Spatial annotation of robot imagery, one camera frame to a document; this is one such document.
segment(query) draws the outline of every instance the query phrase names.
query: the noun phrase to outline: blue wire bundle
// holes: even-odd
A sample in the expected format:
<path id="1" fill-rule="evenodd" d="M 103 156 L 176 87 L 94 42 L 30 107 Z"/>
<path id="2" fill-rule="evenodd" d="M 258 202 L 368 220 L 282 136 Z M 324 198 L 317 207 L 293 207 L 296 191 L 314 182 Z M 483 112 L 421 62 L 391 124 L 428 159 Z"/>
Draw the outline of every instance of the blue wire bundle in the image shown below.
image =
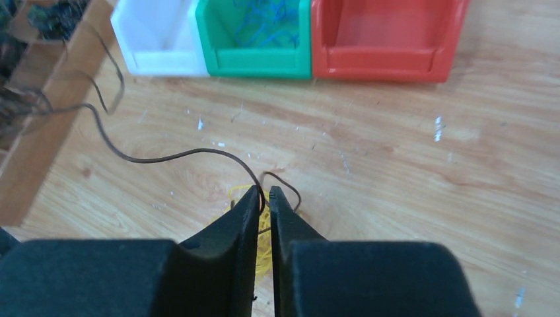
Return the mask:
<path id="1" fill-rule="evenodd" d="M 235 32 L 240 47 L 299 46 L 299 0 L 233 0 L 233 5 L 246 11 Z"/>

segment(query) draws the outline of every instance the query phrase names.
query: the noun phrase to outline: storage container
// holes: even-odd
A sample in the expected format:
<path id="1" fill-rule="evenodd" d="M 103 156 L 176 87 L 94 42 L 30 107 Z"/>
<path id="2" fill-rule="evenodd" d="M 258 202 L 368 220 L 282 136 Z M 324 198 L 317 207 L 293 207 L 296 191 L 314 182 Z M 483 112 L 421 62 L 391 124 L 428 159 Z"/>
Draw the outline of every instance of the storage container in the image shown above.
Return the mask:
<path id="1" fill-rule="evenodd" d="M 255 3 L 278 0 L 200 0 L 196 17 L 208 73 L 212 76 L 311 78 L 311 2 L 284 0 L 297 20 L 270 23 L 251 14 Z M 297 41 L 291 36 L 297 35 Z"/>
<path id="2" fill-rule="evenodd" d="M 198 0 L 120 0 L 111 24 L 134 75 L 208 76 L 198 35 Z"/>
<path id="3" fill-rule="evenodd" d="M 318 78 L 447 80 L 469 0 L 312 0 Z"/>

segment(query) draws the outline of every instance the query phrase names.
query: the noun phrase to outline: wooden table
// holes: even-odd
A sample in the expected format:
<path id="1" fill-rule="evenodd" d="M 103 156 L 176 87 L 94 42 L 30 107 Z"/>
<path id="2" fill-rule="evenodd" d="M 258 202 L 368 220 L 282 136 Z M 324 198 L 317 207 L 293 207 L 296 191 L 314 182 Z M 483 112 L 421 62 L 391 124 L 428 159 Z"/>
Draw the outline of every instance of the wooden table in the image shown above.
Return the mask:
<path id="1" fill-rule="evenodd" d="M 255 172 L 277 171 L 329 239 L 445 244 L 486 316 L 557 316 L 558 30 L 557 0 L 473 0 L 444 85 L 126 75 L 123 102 L 103 119 L 136 157 L 224 143 Z M 97 79 L 113 97 L 108 61 Z M 99 105 L 93 93 L 87 100 Z M 125 162 L 83 111 L 28 218 L 10 232 L 179 241 L 224 211 L 231 186 L 249 183 L 212 155 Z M 256 295 L 255 315 L 272 316 L 271 277 Z"/>

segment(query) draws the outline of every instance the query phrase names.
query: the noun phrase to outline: yellow string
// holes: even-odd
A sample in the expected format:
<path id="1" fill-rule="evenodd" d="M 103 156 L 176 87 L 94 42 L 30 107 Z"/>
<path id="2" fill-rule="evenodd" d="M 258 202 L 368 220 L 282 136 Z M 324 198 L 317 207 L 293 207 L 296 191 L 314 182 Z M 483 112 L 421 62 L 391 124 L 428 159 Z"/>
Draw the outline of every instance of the yellow string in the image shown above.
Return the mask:
<path id="1" fill-rule="evenodd" d="M 229 201 L 237 201 L 251 188 L 252 185 L 242 185 L 232 187 L 228 192 Z M 268 197 L 268 192 L 264 191 L 265 197 Z M 259 217 L 259 231 L 270 227 L 270 208 L 268 206 L 264 207 L 264 211 Z M 268 230 L 262 234 L 259 234 L 257 240 L 257 266 L 255 269 L 256 283 L 259 283 L 264 276 L 272 271 L 272 241 L 271 241 L 271 231 Z"/>

